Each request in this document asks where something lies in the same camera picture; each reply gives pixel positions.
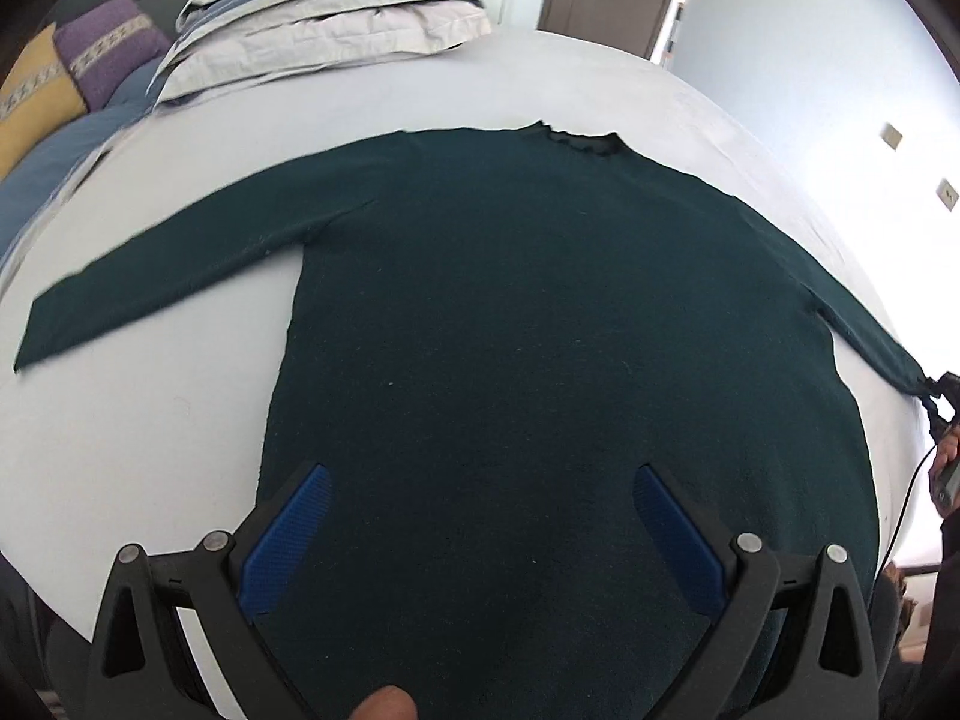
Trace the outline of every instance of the yellow cushion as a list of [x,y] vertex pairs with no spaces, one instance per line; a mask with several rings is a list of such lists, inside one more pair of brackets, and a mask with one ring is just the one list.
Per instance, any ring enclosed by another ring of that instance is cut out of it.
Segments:
[[85,113],[83,98],[56,55],[50,25],[27,43],[0,86],[0,178],[47,135]]

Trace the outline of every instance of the metal screw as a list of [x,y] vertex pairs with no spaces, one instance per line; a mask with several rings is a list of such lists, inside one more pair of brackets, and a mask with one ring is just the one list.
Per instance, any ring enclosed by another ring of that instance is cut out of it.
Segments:
[[133,562],[138,557],[140,557],[140,548],[136,544],[127,544],[117,553],[117,560],[123,563]]
[[831,544],[827,547],[827,557],[833,560],[833,562],[846,562],[847,551],[839,544]]
[[763,548],[763,541],[756,533],[741,533],[736,537],[736,545],[744,552],[760,552]]
[[223,531],[214,531],[203,537],[203,549],[208,552],[219,552],[227,546],[230,537]]

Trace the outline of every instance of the patterned cushion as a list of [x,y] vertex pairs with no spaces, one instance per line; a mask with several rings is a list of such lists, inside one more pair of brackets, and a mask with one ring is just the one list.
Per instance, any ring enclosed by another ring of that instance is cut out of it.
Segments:
[[56,30],[54,42],[91,111],[103,108],[123,79],[170,47],[133,0],[104,2]]
[[47,135],[85,112],[56,56],[50,25],[27,43],[0,87],[0,178]]

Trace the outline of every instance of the bed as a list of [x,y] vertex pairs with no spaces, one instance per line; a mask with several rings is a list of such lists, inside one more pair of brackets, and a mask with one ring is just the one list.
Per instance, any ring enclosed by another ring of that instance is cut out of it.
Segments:
[[[764,149],[702,95],[637,57],[498,29],[413,61],[269,80],[161,105],[119,132],[32,220],[0,274],[0,550],[83,637],[92,634],[119,545],[189,549],[198,535],[233,530],[253,507],[301,252],[281,252],[14,375],[32,302],[141,231],[267,167],[397,131],[547,122],[581,135],[616,132],[633,151],[760,212],[890,329],[856,260]],[[919,456],[920,410],[841,338],[833,344],[869,448],[879,562]],[[218,709],[239,717],[195,618],[185,614],[184,624]]]

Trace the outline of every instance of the wall outlet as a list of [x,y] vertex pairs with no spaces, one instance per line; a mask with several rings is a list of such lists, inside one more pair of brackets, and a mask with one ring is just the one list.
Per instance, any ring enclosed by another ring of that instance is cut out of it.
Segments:
[[946,179],[941,181],[940,186],[937,187],[937,196],[947,206],[948,211],[952,211],[953,206],[957,204],[957,190],[953,189],[953,186]]
[[893,124],[885,124],[883,129],[880,130],[880,137],[883,139],[883,143],[896,151],[896,147],[904,139],[904,134],[896,129]]

